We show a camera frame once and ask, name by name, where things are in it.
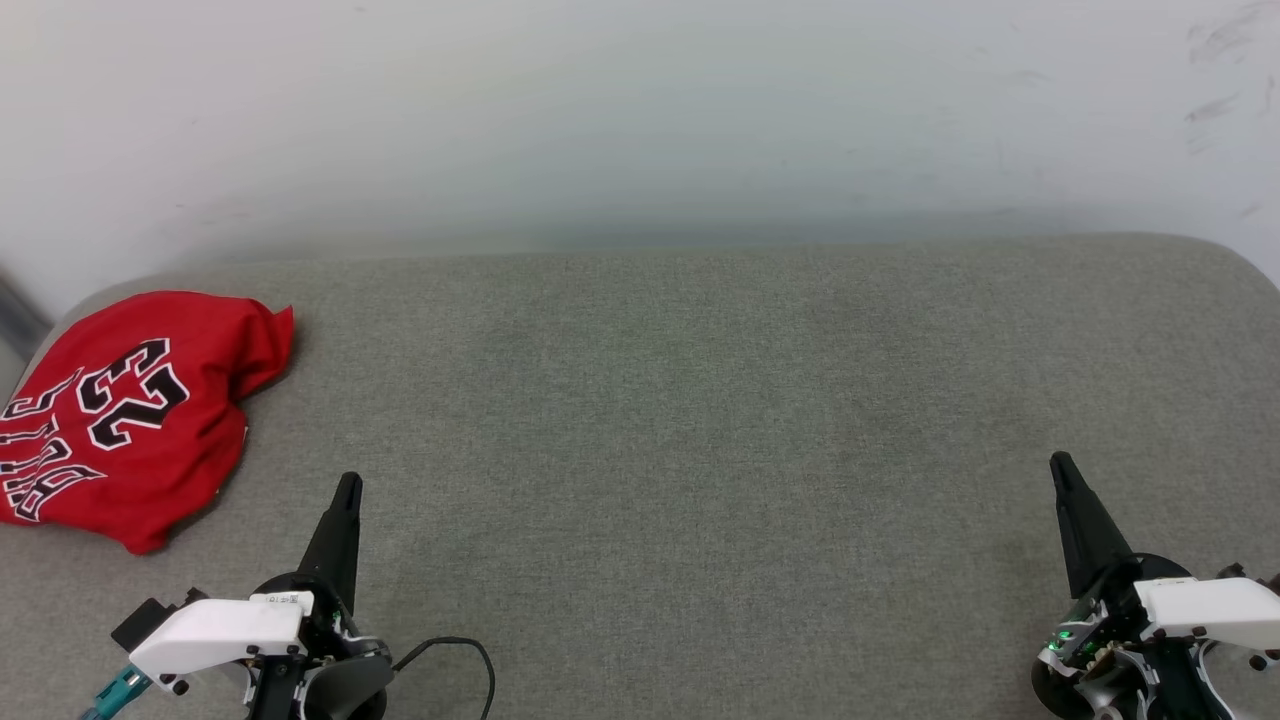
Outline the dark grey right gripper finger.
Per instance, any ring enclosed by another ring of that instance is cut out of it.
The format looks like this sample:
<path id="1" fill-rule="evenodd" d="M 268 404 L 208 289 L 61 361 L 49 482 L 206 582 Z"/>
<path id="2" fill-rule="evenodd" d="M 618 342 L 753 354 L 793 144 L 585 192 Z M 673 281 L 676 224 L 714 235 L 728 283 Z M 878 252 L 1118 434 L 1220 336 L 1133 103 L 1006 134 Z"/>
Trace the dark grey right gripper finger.
<path id="1" fill-rule="evenodd" d="M 1070 597 L 1121 598 L 1138 574 L 1133 548 L 1069 452 L 1053 452 L 1050 470 Z"/>

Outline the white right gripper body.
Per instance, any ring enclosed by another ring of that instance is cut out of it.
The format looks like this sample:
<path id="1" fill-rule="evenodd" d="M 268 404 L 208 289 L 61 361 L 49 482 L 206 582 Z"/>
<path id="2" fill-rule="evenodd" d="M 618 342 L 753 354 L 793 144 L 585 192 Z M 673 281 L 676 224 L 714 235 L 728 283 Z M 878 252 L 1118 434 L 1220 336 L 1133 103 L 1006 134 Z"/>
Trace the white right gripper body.
<path id="1" fill-rule="evenodd" d="M 1224 577 L 1201 580 L 1165 557 L 1134 553 L 1084 584 L 1039 660 L 1048 667 L 1092 667 L 1123 651 L 1161 644 L 1234 646 L 1270 667 L 1277 664 L 1277 591 L 1238 564 Z"/>

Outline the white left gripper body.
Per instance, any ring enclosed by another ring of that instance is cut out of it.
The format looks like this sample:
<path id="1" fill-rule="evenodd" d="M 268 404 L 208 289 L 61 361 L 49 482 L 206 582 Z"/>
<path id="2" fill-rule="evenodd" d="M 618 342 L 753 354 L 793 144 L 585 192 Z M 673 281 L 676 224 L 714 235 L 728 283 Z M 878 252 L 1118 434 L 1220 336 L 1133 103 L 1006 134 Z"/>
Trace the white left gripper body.
<path id="1" fill-rule="evenodd" d="M 172 694 L 189 676 L 227 673 L 250 719 L 383 719 L 394 679 L 387 643 L 298 573 L 246 600 L 191 591 L 180 605 L 150 600 L 131 615 L 131 666 Z"/>

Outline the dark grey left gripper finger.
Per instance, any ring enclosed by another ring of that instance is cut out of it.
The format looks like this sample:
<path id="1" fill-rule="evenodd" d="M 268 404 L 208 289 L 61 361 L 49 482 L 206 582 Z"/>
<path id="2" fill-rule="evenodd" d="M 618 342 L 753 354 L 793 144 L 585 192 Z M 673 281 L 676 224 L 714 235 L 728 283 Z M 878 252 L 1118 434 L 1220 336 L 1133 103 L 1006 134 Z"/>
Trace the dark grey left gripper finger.
<path id="1" fill-rule="evenodd" d="M 343 473 L 298 566 L 305 585 L 323 589 L 347 612 L 356 610 L 362 495 L 361 475 Z"/>

